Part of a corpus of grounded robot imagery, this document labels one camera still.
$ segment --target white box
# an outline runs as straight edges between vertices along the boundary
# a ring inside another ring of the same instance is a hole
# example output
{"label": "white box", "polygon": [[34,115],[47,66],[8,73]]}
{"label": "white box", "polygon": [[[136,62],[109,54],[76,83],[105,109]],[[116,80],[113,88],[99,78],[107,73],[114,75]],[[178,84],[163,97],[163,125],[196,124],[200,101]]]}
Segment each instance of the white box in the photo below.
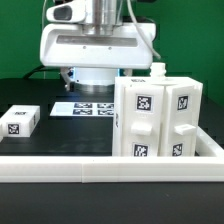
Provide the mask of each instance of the white box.
{"label": "white box", "polygon": [[12,106],[1,118],[3,137],[30,137],[40,120],[39,106]]}
{"label": "white box", "polygon": [[194,80],[166,87],[160,156],[194,156],[201,92]]}
{"label": "white box", "polygon": [[116,78],[113,156],[157,156],[163,86],[148,78]]}
{"label": "white box", "polygon": [[113,156],[194,156],[201,94],[188,77],[116,78]]}

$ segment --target white plastic housing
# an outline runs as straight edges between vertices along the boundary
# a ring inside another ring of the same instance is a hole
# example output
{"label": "white plastic housing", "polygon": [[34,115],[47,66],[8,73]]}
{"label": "white plastic housing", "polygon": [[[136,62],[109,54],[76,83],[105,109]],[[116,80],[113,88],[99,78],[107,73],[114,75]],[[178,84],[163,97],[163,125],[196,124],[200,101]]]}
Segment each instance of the white plastic housing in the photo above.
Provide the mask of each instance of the white plastic housing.
{"label": "white plastic housing", "polygon": [[39,106],[12,106],[0,119],[4,137],[30,137],[40,120]]}
{"label": "white plastic housing", "polygon": [[[149,156],[193,156],[201,93],[202,84],[186,77],[116,78],[113,156],[146,156],[142,150]],[[138,110],[140,101],[143,108],[151,105],[149,114]]]}
{"label": "white plastic housing", "polygon": [[[149,42],[155,24],[139,24]],[[152,53],[132,23],[115,27],[113,36],[83,35],[82,25],[50,24],[42,33],[40,60],[45,66],[147,69]]]}
{"label": "white plastic housing", "polygon": [[[59,6],[51,7],[47,10],[47,19],[50,22],[57,22],[57,23],[78,23],[85,19],[86,17],[86,1],[85,0],[75,0],[70,3],[66,3]],[[72,9],[72,17],[70,20],[55,20],[54,18],[54,11],[63,7],[70,7]]]}
{"label": "white plastic housing", "polygon": [[164,78],[166,74],[166,64],[161,62],[153,62],[151,67],[151,73],[150,76],[152,78]]}
{"label": "white plastic housing", "polygon": [[114,85],[118,69],[75,68],[74,81],[83,85]]}

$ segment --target green wall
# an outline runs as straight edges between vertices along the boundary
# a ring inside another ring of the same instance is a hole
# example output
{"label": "green wall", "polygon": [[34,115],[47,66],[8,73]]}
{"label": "green wall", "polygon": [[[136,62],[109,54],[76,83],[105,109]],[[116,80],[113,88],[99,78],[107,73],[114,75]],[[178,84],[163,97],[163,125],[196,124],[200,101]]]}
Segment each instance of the green wall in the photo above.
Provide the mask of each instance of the green wall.
{"label": "green wall", "polygon": [[[0,78],[22,77],[40,64],[42,4],[6,1],[0,7]],[[204,93],[224,105],[224,1],[157,0],[134,3],[134,9],[138,16],[156,20],[154,46],[167,63],[168,75],[203,82]]]}

